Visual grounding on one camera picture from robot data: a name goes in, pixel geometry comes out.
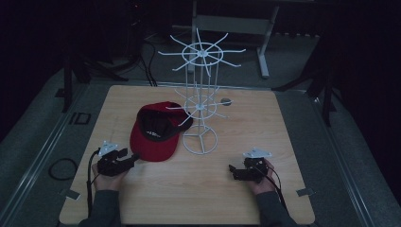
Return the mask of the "grey tape strip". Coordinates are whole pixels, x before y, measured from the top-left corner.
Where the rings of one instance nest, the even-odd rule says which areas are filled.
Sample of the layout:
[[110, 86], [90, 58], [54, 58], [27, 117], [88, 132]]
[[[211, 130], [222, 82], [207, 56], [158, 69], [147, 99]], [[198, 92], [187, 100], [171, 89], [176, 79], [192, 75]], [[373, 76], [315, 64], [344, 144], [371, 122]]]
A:
[[77, 201], [80, 198], [80, 193], [71, 189], [62, 189], [60, 194], [67, 199]]
[[296, 193], [297, 193], [297, 195], [298, 195], [299, 197], [302, 197], [302, 196], [312, 196], [312, 195], [315, 194], [315, 191], [314, 191], [312, 188], [310, 188], [310, 187], [306, 187], [306, 188], [303, 188], [303, 189], [298, 189], [298, 190], [296, 191]]

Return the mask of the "person's right hand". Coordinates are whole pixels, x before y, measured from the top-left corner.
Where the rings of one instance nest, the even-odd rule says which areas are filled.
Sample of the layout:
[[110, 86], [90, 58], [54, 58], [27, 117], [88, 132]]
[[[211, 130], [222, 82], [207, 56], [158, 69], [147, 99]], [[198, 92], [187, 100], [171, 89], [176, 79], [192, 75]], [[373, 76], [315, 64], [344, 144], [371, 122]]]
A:
[[247, 186], [250, 188], [254, 195], [275, 191], [275, 181], [272, 178], [273, 165], [268, 160], [265, 160], [265, 162], [268, 169], [266, 178], [263, 179], [260, 183], [247, 182]]

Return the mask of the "black tripod stand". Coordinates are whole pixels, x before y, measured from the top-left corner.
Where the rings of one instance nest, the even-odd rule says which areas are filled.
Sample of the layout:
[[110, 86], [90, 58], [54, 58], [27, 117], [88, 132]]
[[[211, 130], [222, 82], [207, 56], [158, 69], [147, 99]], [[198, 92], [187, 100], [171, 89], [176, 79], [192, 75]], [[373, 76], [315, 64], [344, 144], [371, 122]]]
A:
[[273, 91], [285, 92], [286, 90], [311, 79], [311, 83], [306, 90], [306, 94], [309, 97], [317, 98], [321, 93], [323, 93], [322, 117], [327, 127], [331, 126], [329, 116], [334, 80], [333, 66], [334, 59], [336, 58], [336, 51], [333, 47], [333, 44], [333, 31], [327, 29], [320, 37], [315, 48], [306, 61], [301, 75], [282, 86], [272, 88]]
[[128, 79], [118, 76], [112, 70], [107, 69], [82, 52], [71, 46], [67, 46], [63, 49], [63, 87], [56, 93], [56, 97], [63, 98], [63, 113], [69, 110], [73, 102], [73, 76], [76, 76], [77, 80], [81, 83], [89, 83], [91, 81], [88, 67], [95, 68], [108, 78], [117, 81], [128, 81]]

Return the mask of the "metal floor rail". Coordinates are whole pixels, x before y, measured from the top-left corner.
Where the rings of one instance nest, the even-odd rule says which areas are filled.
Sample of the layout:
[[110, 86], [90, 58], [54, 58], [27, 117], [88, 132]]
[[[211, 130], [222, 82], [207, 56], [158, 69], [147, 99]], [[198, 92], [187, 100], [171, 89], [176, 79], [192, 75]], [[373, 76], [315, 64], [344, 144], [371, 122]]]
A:
[[32, 159], [31, 165], [26, 169], [20, 182], [18, 182], [14, 192], [8, 202], [0, 212], [0, 227], [10, 227], [16, 215], [21, 210], [31, 188], [36, 183], [45, 163], [57, 145], [70, 117], [74, 112], [79, 99], [87, 89], [86, 85], [80, 85], [72, 97], [72, 101], [66, 110], [63, 110], [58, 118], [56, 125], [52, 128], [48, 137], [44, 141], [40, 151]]
[[328, 139], [330, 147], [333, 150], [334, 162], [342, 178], [344, 187], [349, 195], [351, 203], [354, 206], [361, 227], [375, 227], [372, 216], [366, 206], [364, 199], [360, 194], [357, 182], [355, 181], [355, 178], [351, 173], [351, 170], [343, 156], [342, 150], [340, 149], [340, 145], [336, 140], [335, 134], [323, 119], [323, 103], [318, 97], [310, 97], [309, 101], [311, 102], [312, 109], [315, 115], [317, 115], [317, 118], [321, 126], [323, 127], [323, 132]]

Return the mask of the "person's left hand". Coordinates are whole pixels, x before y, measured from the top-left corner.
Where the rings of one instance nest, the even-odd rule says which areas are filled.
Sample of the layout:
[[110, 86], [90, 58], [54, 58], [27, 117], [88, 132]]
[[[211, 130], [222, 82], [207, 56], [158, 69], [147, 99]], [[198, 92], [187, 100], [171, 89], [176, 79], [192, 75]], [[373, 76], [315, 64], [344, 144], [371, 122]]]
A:
[[92, 170], [93, 173], [96, 175], [96, 178], [94, 179], [94, 185], [96, 191], [100, 190], [119, 191], [124, 178], [128, 174], [128, 172], [125, 171], [112, 177], [101, 175], [97, 171], [97, 164], [92, 165]]

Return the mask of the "red baseball cap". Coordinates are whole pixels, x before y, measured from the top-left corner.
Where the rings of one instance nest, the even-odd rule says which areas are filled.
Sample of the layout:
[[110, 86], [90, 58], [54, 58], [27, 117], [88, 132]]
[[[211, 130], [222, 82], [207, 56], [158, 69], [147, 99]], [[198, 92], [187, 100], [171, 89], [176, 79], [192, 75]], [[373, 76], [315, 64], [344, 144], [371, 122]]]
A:
[[164, 101], [143, 106], [131, 130], [130, 146], [141, 160], [162, 162], [175, 152], [180, 134], [193, 124], [183, 107]]

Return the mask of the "black rectangular floor frame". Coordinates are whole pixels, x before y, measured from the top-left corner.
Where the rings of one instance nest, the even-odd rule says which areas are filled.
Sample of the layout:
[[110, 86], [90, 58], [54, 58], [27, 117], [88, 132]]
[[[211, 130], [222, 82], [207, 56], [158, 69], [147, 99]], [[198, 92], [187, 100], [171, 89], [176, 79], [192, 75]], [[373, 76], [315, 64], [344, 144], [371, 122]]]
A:
[[70, 125], [88, 125], [91, 121], [92, 115], [90, 113], [73, 113], [69, 124]]

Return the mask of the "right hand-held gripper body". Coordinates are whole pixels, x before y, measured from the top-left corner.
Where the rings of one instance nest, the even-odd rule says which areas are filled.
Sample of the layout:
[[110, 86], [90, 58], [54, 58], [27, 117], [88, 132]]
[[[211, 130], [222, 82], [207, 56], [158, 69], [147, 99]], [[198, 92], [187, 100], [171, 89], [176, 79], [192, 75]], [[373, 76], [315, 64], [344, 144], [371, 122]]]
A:
[[252, 148], [250, 151], [244, 152], [243, 156], [245, 168], [243, 172], [237, 174], [241, 174], [244, 181], [260, 183], [268, 173], [265, 159], [271, 157], [272, 154], [260, 148]]

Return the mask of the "white metal desk frame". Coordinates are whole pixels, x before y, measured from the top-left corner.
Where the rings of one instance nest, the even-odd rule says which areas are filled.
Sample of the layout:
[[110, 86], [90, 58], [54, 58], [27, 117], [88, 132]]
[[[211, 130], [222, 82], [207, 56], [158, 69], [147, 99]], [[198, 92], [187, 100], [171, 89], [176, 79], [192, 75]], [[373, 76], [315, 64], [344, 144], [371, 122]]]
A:
[[199, 1], [200, 0], [192, 0], [191, 42], [194, 43], [198, 39], [200, 30], [262, 35], [264, 41], [256, 48], [256, 54], [259, 61], [261, 77], [263, 79], [268, 79], [270, 77], [270, 72], [265, 52], [280, 7], [274, 6], [272, 8], [269, 19], [238, 18], [199, 14]]

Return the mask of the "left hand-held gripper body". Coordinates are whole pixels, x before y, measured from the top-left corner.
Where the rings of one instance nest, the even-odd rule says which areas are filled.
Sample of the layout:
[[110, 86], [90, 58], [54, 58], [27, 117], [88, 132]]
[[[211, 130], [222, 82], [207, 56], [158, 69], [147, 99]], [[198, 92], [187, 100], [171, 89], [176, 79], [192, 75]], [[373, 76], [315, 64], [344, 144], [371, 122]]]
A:
[[97, 171], [99, 174], [112, 177], [132, 168], [128, 155], [123, 158], [117, 157], [119, 151], [117, 148], [117, 144], [103, 142], [98, 152], [100, 160], [97, 162]]

